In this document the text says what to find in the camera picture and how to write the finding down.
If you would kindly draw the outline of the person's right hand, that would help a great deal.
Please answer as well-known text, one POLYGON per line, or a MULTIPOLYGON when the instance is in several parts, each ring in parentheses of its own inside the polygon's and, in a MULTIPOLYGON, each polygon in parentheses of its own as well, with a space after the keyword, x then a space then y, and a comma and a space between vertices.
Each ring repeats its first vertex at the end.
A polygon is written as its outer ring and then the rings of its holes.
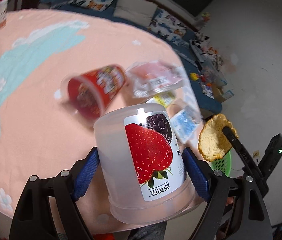
POLYGON ((226 206, 233 204, 234 198, 233 197, 228 197, 226 200, 226 206))

